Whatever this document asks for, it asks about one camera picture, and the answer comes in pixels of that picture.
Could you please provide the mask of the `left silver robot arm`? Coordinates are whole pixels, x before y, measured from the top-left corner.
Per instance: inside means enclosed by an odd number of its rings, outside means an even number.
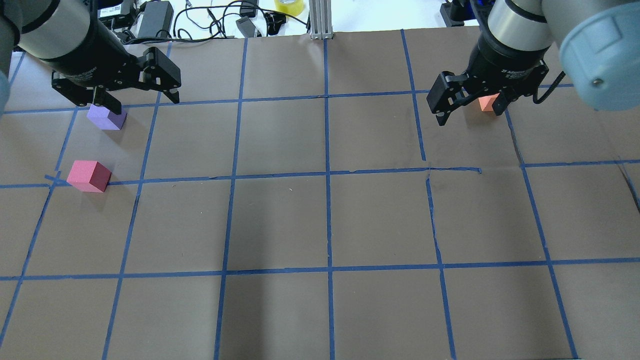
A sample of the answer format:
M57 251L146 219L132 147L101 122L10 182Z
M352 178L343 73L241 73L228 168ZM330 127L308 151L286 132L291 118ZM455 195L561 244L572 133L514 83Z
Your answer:
M113 91L162 93L179 104L181 70L157 47L141 56L96 16L98 1L3 0L1 2L1 111L10 98L10 62L20 48L52 69L51 87L75 106L105 107L121 114Z

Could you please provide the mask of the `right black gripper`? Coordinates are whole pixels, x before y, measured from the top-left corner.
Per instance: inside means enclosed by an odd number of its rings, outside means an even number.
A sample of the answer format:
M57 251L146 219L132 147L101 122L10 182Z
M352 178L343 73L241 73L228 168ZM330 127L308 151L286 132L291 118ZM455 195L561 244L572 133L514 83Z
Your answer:
M452 112L469 104L469 94L484 96L499 92L492 110L496 116L502 116L512 102L510 89L517 96L532 96L542 84L549 72L544 62L549 48L519 50L482 32L464 73L439 73L426 97L430 112L439 126L445 126Z

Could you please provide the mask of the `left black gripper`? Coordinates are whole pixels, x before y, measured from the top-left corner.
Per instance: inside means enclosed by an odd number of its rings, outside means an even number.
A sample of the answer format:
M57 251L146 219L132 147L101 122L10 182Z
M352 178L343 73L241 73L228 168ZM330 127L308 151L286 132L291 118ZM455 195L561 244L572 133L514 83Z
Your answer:
M51 87L78 107L105 107L121 115L121 101L108 91L130 88L160 92L173 104L180 103L180 68L157 47L147 48L140 62L95 18L90 18L87 34L76 48L45 63L54 71Z

